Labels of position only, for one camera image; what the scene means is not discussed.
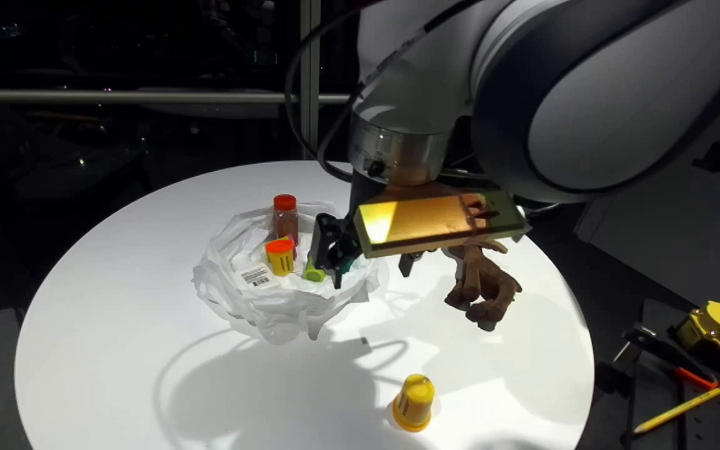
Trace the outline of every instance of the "orange cap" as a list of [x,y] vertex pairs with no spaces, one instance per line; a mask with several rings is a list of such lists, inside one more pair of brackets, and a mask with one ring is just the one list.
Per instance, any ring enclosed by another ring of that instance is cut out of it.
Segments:
[[266,243],[266,253],[285,253],[294,249],[294,241],[289,239],[277,239]]
[[274,197],[274,209],[277,211],[293,211],[296,209],[296,197],[291,194],[280,194]]

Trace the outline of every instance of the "white plastic bag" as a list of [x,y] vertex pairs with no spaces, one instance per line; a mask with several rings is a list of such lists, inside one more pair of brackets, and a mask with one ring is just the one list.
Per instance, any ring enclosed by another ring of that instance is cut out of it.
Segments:
[[344,274],[340,289],[335,289],[329,278],[323,282],[303,279],[315,216],[337,216],[337,211],[329,202],[300,202],[294,272],[277,277],[278,286],[253,289],[238,277],[242,270],[266,261],[263,244],[272,238],[272,211],[269,207],[238,214],[209,240],[202,260],[194,267],[197,296],[224,319],[245,319],[271,344],[285,344],[299,333],[316,339],[326,321],[346,304],[368,301],[368,293],[379,286],[378,262],[360,256]]

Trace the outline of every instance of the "pencil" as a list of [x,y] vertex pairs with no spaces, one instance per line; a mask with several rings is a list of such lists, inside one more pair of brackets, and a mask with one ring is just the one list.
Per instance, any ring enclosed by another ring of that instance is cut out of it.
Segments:
[[674,419],[674,417],[687,413],[693,408],[696,408],[698,405],[705,403],[709,399],[714,399],[718,396],[720,396],[720,387],[717,387],[711,391],[706,391],[704,394],[694,399],[690,399],[689,401],[686,401],[677,407],[673,407],[659,416],[648,419],[648,421],[637,425],[637,427],[635,427],[635,430],[632,430],[632,432],[635,434],[646,433],[650,430],[653,430],[654,428],[659,427],[660,425],[665,424],[665,422]]

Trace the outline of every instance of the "gray floor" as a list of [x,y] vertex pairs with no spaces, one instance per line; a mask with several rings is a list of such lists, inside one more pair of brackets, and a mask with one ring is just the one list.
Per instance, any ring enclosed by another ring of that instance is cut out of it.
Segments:
[[[684,300],[638,274],[571,233],[580,213],[566,208],[543,220],[534,221],[529,234],[554,261],[577,297],[586,317],[594,355],[611,359],[623,342],[621,332],[638,318],[645,298],[669,304]],[[13,393],[13,358],[18,322],[12,311],[0,311],[0,449],[29,449],[18,419]],[[606,396],[591,409],[591,418],[582,436],[580,449],[620,448],[618,438],[626,427],[626,401]]]

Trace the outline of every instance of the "yellow cup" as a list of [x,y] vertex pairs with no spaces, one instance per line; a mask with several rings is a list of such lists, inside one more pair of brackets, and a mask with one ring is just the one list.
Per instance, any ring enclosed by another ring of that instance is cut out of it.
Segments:
[[275,276],[286,276],[294,271],[294,245],[288,238],[266,243],[266,256]]
[[428,377],[420,374],[408,376],[391,405],[397,424],[408,432],[422,431],[432,417],[434,397],[435,387]]

